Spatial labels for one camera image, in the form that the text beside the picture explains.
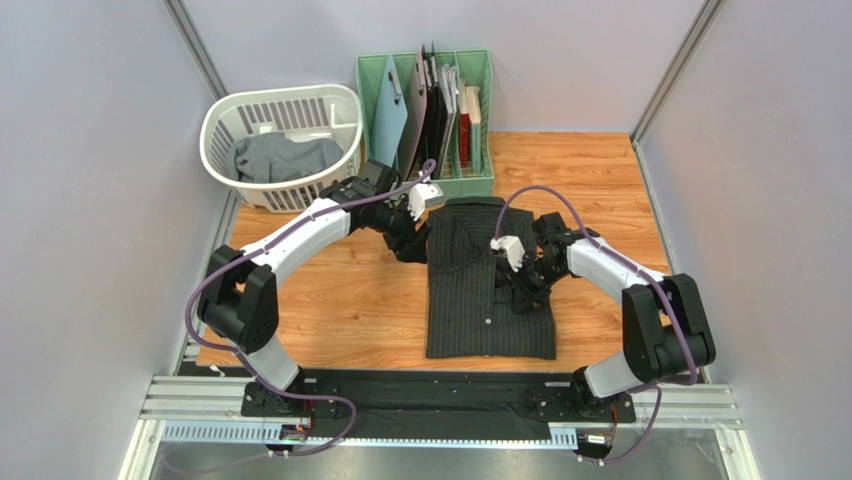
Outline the black pinstriped long sleeve shirt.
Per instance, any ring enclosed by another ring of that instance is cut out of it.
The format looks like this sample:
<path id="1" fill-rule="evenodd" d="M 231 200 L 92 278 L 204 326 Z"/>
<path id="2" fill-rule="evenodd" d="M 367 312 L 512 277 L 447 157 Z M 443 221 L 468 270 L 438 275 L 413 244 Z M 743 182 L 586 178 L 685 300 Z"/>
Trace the black pinstriped long sleeve shirt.
<path id="1" fill-rule="evenodd" d="M 500 197 L 455 198 L 429 215 L 429 359 L 557 357 L 550 304 L 515 313 L 505 260 L 490 251 L 503 206 Z"/>

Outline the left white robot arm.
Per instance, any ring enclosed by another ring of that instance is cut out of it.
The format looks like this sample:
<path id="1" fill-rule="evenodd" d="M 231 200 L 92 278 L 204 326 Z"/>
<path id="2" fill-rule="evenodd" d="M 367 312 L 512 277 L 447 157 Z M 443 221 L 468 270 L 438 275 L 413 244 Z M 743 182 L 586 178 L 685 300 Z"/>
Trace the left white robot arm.
<path id="1" fill-rule="evenodd" d="M 234 354 L 266 388 L 289 395 L 302 370 L 276 334 L 279 289 L 308 260 L 359 229 L 382 234 L 398 261 L 425 263 L 430 228 L 421 218 L 444 200 L 432 181 L 438 170 L 428 160 L 412 183 L 401 185 L 393 168 L 370 161 L 272 234 L 240 249 L 217 248 L 190 294 L 187 332 L 202 339 L 192 326 L 199 319 L 222 338 L 218 349 Z"/>

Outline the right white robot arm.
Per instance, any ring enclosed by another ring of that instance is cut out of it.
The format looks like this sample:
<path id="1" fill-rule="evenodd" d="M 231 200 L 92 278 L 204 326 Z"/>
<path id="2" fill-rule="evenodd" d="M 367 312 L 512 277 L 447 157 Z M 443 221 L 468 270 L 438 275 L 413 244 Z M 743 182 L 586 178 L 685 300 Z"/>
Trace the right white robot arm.
<path id="1" fill-rule="evenodd" d="M 567 277 L 590 281 L 621 308 L 621 350 L 574 374 L 574 388 L 585 401 L 640 391 L 681 374 L 694 382 L 699 369 L 715 361 L 708 317 L 690 275 L 647 269 L 596 232 L 569 229 L 558 213 L 539 217 L 532 227 L 535 251 L 512 235 L 490 242 L 505 259 L 501 273 L 515 312 L 543 307 L 553 286 Z"/>

